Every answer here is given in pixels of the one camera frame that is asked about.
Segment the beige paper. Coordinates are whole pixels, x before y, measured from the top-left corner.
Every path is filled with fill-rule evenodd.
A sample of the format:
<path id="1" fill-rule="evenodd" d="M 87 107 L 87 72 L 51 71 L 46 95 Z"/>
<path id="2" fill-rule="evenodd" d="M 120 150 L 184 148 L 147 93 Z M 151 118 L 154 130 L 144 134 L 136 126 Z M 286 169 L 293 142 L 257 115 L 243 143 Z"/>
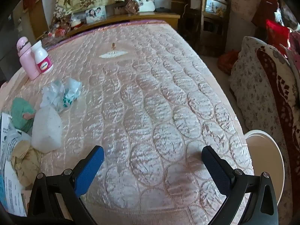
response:
<path id="1" fill-rule="evenodd" d="M 31 186 L 40 170 L 41 153 L 26 140 L 20 141 L 11 154 L 11 164 L 17 178 L 25 188 Z"/>

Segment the white foam block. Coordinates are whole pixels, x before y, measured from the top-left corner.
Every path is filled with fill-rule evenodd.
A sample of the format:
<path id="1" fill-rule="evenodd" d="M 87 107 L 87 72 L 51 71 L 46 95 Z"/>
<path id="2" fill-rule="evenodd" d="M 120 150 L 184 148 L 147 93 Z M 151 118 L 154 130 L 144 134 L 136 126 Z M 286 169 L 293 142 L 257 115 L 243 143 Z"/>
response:
<path id="1" fill-rule="evenodd" d="M 36 112 L 34 117 L 31 145 L 41 153 L 49 153 L 62 145 L 62 120 L 52 106 Z"/>

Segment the green fuzzy cloth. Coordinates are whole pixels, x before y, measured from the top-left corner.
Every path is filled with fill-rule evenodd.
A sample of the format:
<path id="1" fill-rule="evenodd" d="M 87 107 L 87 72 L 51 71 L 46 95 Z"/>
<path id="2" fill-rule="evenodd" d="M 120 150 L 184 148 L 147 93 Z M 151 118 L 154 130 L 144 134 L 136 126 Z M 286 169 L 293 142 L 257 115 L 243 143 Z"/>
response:
<path id="1" fill-rule="evenodd" d="M 27 100 L 20 97 L 13 100 L 11 116 L 15 128 L 27 133 L 33 126 L 35 113 L 36 111 Z"/>

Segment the white-green plastic wrapper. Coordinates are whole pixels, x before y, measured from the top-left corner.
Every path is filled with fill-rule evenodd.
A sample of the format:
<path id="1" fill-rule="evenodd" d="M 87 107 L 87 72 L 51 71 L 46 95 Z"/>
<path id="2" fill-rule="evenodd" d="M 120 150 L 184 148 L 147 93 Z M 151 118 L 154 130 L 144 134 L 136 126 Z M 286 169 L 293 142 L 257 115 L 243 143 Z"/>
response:
<path id="1" fill-rule="evenodd" d="M 40 108 L 52 107 L 57 113 L 69 109 L 81 95 L 82 83 L 72 78 L 67 78 L 65 83 L 60 80 L 52 81 L 42 88 L 42 101 Z"/>

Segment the white plastic trash bucket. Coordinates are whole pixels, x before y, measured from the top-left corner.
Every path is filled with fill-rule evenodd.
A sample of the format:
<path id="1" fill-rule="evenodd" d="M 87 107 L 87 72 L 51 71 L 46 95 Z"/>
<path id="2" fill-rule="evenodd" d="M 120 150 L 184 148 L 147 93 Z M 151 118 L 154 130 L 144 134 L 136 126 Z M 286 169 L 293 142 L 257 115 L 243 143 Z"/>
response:
<path id="1" fill-rule="evenodd" d="M 276 141 L 262 130 L 251 130 L 245 133 L 244 137 L 252 159 L 254 174 L 257 176 L 263 172 L 270 174 L 276 201 L 280 202 L 285 183 L 285 168 Z"/>

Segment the floral red sofa cover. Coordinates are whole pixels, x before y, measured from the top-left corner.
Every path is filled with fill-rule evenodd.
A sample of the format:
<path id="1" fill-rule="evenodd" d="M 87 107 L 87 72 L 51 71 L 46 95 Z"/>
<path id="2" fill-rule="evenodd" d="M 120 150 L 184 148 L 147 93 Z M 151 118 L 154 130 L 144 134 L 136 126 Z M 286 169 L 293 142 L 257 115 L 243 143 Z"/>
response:
<path id="1" fill-rule="evenodd" d="M 283 156 L 279 223 L 299 224 L 299 89 L 292 68 L 278 49 L 245 36 L 229 82 L 246 127 L 268 133 Z"/>

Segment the white pink-label pill bottle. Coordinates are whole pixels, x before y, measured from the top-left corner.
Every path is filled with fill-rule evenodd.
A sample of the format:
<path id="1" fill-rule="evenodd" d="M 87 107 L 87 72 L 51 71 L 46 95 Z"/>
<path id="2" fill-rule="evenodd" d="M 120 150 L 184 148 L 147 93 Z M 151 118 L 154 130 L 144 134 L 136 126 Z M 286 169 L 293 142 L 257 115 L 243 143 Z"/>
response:
<path id="1" fill-rule="evenodd" d="M 31 51 L 34 54 L 34 60 L 40 72 L 42 74 L 49 72 L 53 67 L 53 63 L 48 52 L 43 48 L 41 40 L 31 46 Z"/>

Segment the pink quilted table cover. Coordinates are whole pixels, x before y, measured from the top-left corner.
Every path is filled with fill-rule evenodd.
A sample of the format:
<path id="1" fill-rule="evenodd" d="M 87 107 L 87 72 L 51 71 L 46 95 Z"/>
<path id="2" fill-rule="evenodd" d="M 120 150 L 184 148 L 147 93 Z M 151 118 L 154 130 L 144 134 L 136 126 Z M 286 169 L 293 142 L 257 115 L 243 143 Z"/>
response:
<path id="1" fill-rule="evenodd" d="M 82 92 L 61 113 L 61 148 L 41 171 L 74 167 L 95 145 L 105 161 L 83 197 L 98 224 L 208 224 L 225 197 L 201 161 L 210 145 L 233 168 L 253 173 L 236 115 L 220 85 L 167 23 L 130 22 L 82 33 L 49 50 L 36 80 L 18 71 L 1 90 L 40 107 L 42 89 L 68 78 Z"/>

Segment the pink water bottle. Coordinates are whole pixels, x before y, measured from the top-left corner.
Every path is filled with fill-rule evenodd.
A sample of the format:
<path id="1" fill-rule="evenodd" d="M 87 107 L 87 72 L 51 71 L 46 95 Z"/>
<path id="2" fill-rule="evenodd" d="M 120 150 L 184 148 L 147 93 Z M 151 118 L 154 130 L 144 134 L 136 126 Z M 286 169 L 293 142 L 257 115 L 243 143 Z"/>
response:
<path id="1" fill-rule="evenodd" d="M 16 44 L 20 64 L 31 80 L 35 80 L 41 73 L 36 66 L 31 43 L 27 37 L 21 37 Z"/>

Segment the red cushion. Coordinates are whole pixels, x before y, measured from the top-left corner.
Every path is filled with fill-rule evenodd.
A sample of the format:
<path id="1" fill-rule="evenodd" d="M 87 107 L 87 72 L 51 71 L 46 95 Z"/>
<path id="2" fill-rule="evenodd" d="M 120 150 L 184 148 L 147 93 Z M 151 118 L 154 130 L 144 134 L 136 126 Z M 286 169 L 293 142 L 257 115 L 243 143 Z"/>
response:
<path id="1" fill-rule="evenodd" d="M 267 19 L 266 31 L 267 43 L 277 48 L 283 55 L 286 55 L 286 51 L 282 46 L 288 48 L 290 29 Z"/>

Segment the framed couple photo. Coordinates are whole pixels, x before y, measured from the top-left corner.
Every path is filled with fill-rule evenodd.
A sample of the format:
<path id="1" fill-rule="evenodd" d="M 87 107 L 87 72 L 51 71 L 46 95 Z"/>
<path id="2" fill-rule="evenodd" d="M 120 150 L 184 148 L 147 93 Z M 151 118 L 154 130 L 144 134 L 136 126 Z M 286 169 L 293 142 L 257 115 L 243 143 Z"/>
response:
<path id="1" fill-rule="evenodd" d="M 86 23 L 87 24 L 102 21 L 102 20 L 106 19 L 105 6 L 90 8 L 90 9 L 85 11 L 85 16 L 86 16 Z"/>

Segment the wooden chair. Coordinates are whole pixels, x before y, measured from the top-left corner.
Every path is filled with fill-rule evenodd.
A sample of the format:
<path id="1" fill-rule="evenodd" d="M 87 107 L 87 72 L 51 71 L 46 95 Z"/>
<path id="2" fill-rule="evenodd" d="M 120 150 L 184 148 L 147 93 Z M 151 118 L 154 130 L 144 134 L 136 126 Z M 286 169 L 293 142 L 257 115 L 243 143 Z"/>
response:
<path id="1" fill-rule="evenodd" d="M 187 0 L 178 22 L 181 36 L 200 55 L 225 52 L 231 0 Z"/>

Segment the wooden tv cabinet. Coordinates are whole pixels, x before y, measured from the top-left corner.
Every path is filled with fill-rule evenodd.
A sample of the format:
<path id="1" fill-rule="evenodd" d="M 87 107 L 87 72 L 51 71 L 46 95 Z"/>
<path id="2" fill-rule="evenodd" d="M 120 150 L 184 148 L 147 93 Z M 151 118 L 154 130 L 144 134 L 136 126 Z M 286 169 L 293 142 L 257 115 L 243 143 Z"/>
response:
<path id="1" fill-rule="evenodd" d="M 123 22 L 131 21 L 142 21 L 142 20 L 161 20 L 168 23 L 173 29 L 177 30 L 178 20 L 180 15 L 176 13 L 160 13 L 160 12 L 143 12 L 138 14 L 124 14 L 124 15 L 113 15 L 109 16 L 104 20 L 93 22 L 90 24 L 84 24 L 77 29 L 73 29 L 66 34 L 66 37 L 72 37 L 79 33 L 89 31 L 91 29 L 96 29 L 103 26 L 108 26 L 112 24 L 118 24 Z"/>

